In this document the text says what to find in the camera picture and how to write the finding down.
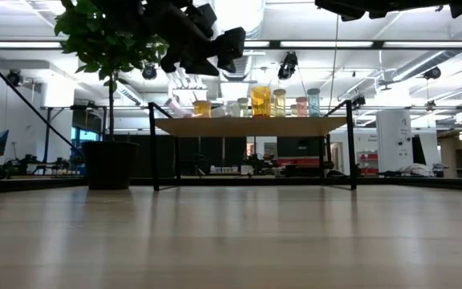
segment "red object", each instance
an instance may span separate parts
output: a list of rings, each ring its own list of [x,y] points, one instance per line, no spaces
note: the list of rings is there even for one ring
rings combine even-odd
[[[369,161],[377,161],[379,159],[379,155],[377,153],[372,153],[372,154],[364,154],[364,155],[361,155],[360,159],[362,161],[366,161],[366,160],[369,160]]]
[[[279,166],[285,166],[285,165],[319,165],[320,160],[318,158],[303,158],[303,159],[298,159],[298,158],[293,158],[293,159],[281,159],[278,160]]]

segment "black plant pot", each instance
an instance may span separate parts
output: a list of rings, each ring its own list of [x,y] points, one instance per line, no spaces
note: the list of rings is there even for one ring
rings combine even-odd
[[[82,143],[90,189],[127,189],[139,145],[117,141]]]

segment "monitor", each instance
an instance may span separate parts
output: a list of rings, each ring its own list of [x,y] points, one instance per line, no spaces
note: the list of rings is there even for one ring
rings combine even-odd
[[[8,132],[8,129],[6,131],[0,132],[0,157],[5,155],[6,141],[8,140]]]

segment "glass jar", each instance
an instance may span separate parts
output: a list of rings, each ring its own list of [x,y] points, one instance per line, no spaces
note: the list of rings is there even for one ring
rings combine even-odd
[[[274,109],[276,117],[285,117],[286,116],[286,90],[276,89],[273,92],[274,94]]]
[[[297,116],[297,105],[296,104],[290,105],[290,109],[292,110],[292,116]]]
[[[212,102],[208,100],[194,101],[193,114],[195,117],[212,117]]]
[[[308,116],[308,98],[305,96],[298,97],[295,101],[297,101],[297,116]]]
[[[239,117],[249,117],[249,99],[246,97],[241,97],[238,99],[238,107],[240,112]]]
[[[253,117],[270,117],[270,88],[257,86],[253,88]]]
[[[308,90],[308,108],[310,110],[310,117],[320,116],[320,89],[311,88]]]

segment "yellow liquid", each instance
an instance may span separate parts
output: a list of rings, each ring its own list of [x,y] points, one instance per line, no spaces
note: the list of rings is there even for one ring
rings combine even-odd
[[[285,117],[286,116],[286,92],[283,90],[283,92],[278,92],[274,91],[274,107],[275,107],[275,116],[276,117]]]
[[[270,117],[270,88],[255,87],[252,91],[253,117]]]
[[[212,117],[212,103],[204,100],[195,101],[193,114],[195,117]]]

